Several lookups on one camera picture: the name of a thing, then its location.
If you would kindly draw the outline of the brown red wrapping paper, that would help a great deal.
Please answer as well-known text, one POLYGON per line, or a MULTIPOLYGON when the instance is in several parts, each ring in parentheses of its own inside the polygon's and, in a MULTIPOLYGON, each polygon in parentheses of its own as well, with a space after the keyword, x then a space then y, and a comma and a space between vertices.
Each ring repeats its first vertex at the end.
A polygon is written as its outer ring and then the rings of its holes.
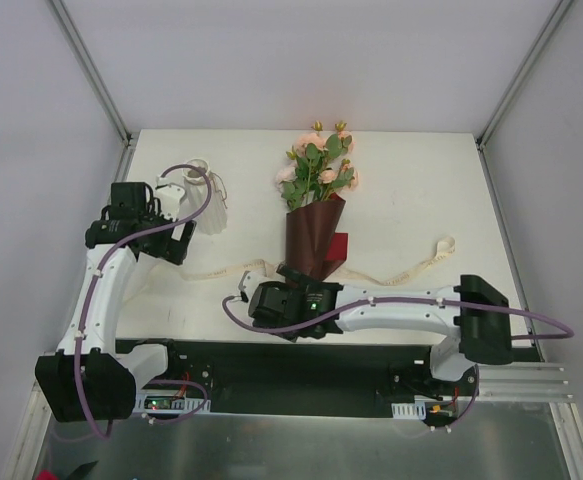
POLYGON ((345 200, 331 194, 286 215, 285 264, 315 280, 324 281, 344 265, 348 234, 337 232, 345 200))

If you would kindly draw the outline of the pink flower bunch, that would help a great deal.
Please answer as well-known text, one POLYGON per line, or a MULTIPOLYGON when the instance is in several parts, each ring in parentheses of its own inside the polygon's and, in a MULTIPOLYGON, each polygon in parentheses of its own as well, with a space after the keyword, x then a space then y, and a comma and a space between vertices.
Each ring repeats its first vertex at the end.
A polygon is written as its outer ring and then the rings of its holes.
POLYGON ((276 175, 275 184, 289 212, 357 188, 360 174, 349 158, 355 140, 347 127, 339 121, 326 132, 315 121, 286 152, 288 165, 276 175))

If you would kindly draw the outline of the cream printed ribbon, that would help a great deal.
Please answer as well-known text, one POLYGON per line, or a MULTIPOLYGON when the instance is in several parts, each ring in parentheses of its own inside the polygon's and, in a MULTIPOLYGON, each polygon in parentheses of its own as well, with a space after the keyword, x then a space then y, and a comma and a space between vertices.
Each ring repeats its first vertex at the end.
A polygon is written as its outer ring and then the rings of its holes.
MULTIPOLYGON (((421 273, 441 263, 454 254, 455 246, 456 242, 453 237, 443 237, 435 245, 434 253, 430 258, 424 259, 411 268, 400 272, 398 275, 386 280, 378 280, 360 271, 349 269, 345 265, 337 267, 332 274, 328 275, 328 277, 334 277, 336 279, 360 280, 383 287, 404 285, 415 279, 421 273)), ((133 298, 137 297, 152 283, 152 277, 154 276, 152 271, 156 266, 158 266, 156 261, 149 261, 148 259, 140 261, 125 289, 123 296, 124 303, 127 303, 133 298)), ((270 263, 264 259, 254 259, 242 264, 225 266, 209 273, 186 273, 181 267, 174 267, 173 270, 184 281, 200 282, 242 274, 247 270, 259 270, 265 276, 272 277, 279 266, 280 263, 270 263)))

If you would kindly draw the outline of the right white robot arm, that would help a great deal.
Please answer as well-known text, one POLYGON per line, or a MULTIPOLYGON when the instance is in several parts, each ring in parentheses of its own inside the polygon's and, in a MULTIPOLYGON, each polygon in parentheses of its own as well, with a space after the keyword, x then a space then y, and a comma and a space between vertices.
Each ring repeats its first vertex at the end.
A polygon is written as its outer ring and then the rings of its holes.
POLYGON ((288 283, 248 271, 240 298, 256 331, 294 342, 362 330, 434 333, 421 369, 423 387, 444 394, 476 365, 508 365, 513 360, 509 301, 477 275, 463 275, 456 286, 398 293, 292 273, 288 283))

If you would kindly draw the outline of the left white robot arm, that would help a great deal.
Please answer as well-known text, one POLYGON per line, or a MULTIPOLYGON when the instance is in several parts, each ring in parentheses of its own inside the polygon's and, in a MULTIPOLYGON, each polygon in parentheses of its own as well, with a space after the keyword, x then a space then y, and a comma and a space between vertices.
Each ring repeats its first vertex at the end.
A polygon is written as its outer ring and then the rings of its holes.
POLYGON ((196 224, 172 234, 186 191, 175 184, 112 184, 110 202, 85 232, 83 284, 69 327, 55 353, 42 355, 36 380, 62 423, 128 418, 137 392, 153 381, 170 389, 183 367, 171 340, 141 340, 116 353, 116 331, 127 286, 149 260, 183 263, 196 224))

